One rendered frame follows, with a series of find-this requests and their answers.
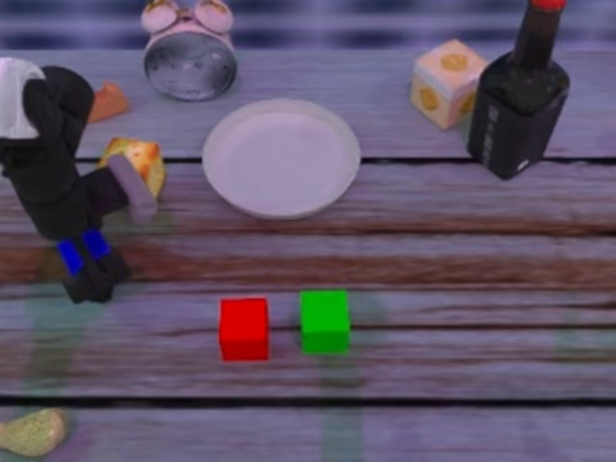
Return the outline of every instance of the red bottle cap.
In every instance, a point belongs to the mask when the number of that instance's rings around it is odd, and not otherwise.
[[[537,10],[544,12],[558,12],[565,9],[567,0],[530,0],[530,4]]]

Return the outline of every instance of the bottle neck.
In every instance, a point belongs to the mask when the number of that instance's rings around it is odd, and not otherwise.
[[[558,33],[561,11],[543,12],[528,5],[511,64],[523,70],[541,70],[548,67]]]

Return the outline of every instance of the bottle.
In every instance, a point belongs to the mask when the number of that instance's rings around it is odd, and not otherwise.
[[[467,150],[502,180],[539,162],[569,94],[552,60],[566,0],[528,0],[515,48],[490,63],[477,85]]]

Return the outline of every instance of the blue block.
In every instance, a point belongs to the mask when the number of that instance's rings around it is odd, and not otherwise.
[[[112,251],[112,249],[107,245],[105,238],[103,238],[103,235],[96,229],[86,231],[83,239],[90,255],[94,257],[95,260],[98,260]]]
[[[84,267],[84,260],[79,255],[77,248],[71,241],[62,241],[58,244],[58,250],[62,255],[64,264],[71,276],[79,274],[79,271]]]

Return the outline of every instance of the green cube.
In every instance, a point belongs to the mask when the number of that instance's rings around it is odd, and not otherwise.
[[[347,291],[302,292],[299,307],[304,354],[348,352],[350,316]]]

